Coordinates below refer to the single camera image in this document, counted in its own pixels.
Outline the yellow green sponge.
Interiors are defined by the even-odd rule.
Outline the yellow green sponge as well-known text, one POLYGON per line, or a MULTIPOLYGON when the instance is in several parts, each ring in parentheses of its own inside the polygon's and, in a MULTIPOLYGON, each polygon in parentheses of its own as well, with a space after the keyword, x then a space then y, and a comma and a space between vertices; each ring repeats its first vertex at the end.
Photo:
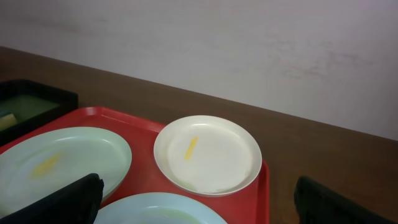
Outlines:
POLYGON ((0 117, 0 131, 3 131, 11 126, 17 124, 16 117, 11 114, 4 114, 0 117))

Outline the pale green plate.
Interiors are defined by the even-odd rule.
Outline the pale green plate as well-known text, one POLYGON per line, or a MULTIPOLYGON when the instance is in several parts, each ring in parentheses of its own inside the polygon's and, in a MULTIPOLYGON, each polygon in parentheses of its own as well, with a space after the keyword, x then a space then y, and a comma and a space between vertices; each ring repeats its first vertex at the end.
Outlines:
POLYGON ((26 139, 1 154, 1 216, 91 173, 103 180, 106 200, 121 185, 131 161, 129 144, 107 129, 63 128, 26 139))

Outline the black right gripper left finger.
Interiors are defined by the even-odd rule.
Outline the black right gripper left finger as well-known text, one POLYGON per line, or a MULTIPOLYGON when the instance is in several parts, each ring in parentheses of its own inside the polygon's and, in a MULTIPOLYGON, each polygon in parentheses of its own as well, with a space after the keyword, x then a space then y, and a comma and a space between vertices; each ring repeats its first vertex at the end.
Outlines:
POLYGON ((1 218, 1 224, 93 224, 103 199, 104 182, 88 174, 39 201, 1 218))

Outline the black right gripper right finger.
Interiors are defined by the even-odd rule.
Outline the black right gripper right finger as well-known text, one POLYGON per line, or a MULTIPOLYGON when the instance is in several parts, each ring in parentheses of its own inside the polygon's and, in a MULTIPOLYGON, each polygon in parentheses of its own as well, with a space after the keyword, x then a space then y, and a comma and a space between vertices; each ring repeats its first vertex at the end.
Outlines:
POLYGON ((300 224, 394 224, 307 176, 298 178, 294 203, 300 224))

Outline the light blue plate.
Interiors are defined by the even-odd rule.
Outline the light blue plate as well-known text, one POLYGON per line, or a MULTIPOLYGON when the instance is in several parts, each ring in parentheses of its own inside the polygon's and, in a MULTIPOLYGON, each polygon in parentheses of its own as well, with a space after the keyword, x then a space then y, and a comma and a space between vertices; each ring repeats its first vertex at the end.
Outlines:
POLYGON ((226 224, 206 205, 183 195, 165 192, 137 194, 99 210, 94 224, 226 224))

